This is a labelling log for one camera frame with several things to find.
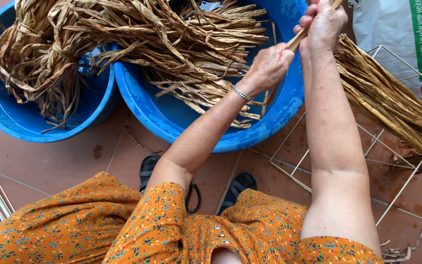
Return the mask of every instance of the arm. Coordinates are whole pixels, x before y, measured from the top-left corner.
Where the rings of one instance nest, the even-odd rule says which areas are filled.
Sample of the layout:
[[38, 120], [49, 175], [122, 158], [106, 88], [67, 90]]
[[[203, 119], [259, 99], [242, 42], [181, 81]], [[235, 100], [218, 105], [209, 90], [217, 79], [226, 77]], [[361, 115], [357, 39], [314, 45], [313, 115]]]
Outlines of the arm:
[[342, 8], [331, 8], [327, 0], [312, 3], [301, 18], [301, 26], [311, 25], [300, 51], [313, 191], [301, 239], [343, 237], [379, 254], [366, 161], [332, 53], [347, 16]]
[[[257, 96], [283, 80], [293, 58], [285, 43], [261, 50], [237, 88], [250, 97]], [[246, 103], [232, 90], [196, 119], [158, 161], [146, 190], [163, 182], [186, 188]]]

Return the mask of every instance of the sandal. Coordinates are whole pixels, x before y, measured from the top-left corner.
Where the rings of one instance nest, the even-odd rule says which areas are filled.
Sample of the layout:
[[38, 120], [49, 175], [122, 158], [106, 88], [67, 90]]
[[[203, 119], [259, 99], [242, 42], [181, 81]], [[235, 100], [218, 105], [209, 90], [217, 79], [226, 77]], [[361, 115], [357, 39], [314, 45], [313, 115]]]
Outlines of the sandal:
[[144, 189], [146, 189], [146, 185], [148, 185], [149, 178], [152, 175], [152, 171], [159, 161], [160, 156], [157, 154], [150, 154], [143, 159], [141, 163], [141, 168], [139, 170], [139, 179], [141, 181], [141, 185], [139, 185], [139, 192], [142, 194]]
[[237, 202], [238, 195], [248, 188], [256, 190], [255, 178], [248, 172], [239, 173], [227, 191], [226, 197], [219, 209], [218, 216], [220, 216], [226, 208], [234, 206]]

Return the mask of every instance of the lap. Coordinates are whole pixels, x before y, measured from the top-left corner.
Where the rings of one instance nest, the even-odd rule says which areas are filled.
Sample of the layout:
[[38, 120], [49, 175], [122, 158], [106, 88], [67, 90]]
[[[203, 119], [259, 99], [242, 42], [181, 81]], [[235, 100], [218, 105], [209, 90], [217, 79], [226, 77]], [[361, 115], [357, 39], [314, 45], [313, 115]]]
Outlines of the lap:
[[101, 263], [141, 195], [108, 173], [0, 223], [0, 263]]

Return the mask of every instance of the blue basin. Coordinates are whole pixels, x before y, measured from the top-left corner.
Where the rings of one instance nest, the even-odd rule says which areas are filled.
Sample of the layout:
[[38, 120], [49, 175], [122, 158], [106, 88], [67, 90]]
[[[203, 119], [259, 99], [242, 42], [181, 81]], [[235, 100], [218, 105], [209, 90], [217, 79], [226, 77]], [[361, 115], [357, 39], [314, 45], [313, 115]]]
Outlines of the blue basin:
[[[14, 2], [0, 9], [0, 23], [10, 27], [15, 21]], [[89, 57], [82, 57], [81, 61], [88, 62]], [[87, 67], [80, 67], [82, 73], [90, 71]], [[84, 78], [89, 84], [82, 87], [79, 106], [76, 113], [68, 121], [66, 129], [56, 128], [44, 134], [41, 131], [52, 128], [50, 121], [40, 115], [40, 109], [34, 102], [18, 104], [14, 96], [8, 95], [4, 84], [0, 81], [0, 129], [6, 134], [23, 141], [56, 142], [73, 137], [88, 127], [104, 121], [116, 109], [121, 100], [121, 94], [115, 85], [114, 68], [106, 69], [101, 75], [89, 75]]]
[[[259, 20], [272, 20], [276, 23], [278, 42], [288, 42], [294, 37], [293, 27], [299, 23], [299, 18], [304, 15], [307, 4], [304, 0], [241, 0], [237, 2], [243, 6], [257, 4], [257, 8], [268, 10], [266, 16]], [[265, 35], [271, 41], [250, 49], [247, 62], [251, 63], [261, 48], [273, 45], [273, 30], [271, 23], [263, 24], [267, 28]], [[158, 88], [144, 80], [139, 66], [131, 63], [114, 63], [115, 78], [120, 88], [121, 95], [127, 105], [152, 133], [161, 139], [173, 143], [175, 139], [200, 115], [185, 105], [181, 100], [172, 95], [164, 95], [158, 99], [155, 93]], [[264, 95], [257, 97], [263, 101]], [[302, 81], [302, 68], [299, 53], [296, 54], [288, 74], [279, 86], [273, 104], [267, 107], [266, 115], [259, 122], [253, 122], [249, 129], [229, 128], [221, 138], [213, 153], [225, 153], [252, 147], [266, 140], [283, 128], [294, 117], [304, 103], [304, 89]], [[251, 113], [261, 113], [261, 107], [250, 106]]]

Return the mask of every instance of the floral pattern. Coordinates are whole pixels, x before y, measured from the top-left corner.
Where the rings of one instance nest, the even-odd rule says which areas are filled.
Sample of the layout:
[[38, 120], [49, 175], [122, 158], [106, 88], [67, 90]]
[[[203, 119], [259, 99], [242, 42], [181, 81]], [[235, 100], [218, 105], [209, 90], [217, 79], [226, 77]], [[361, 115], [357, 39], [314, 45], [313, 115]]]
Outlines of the floral pattern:
[[221, 217], [185, 219], [184, 190], [141, 196], [102, 172], [0, 224], [0, 263], [209, 263], [225, 247], [243, 263], [383, 263], [350, 240], [300, 240], [307, 208], [247, 189]]

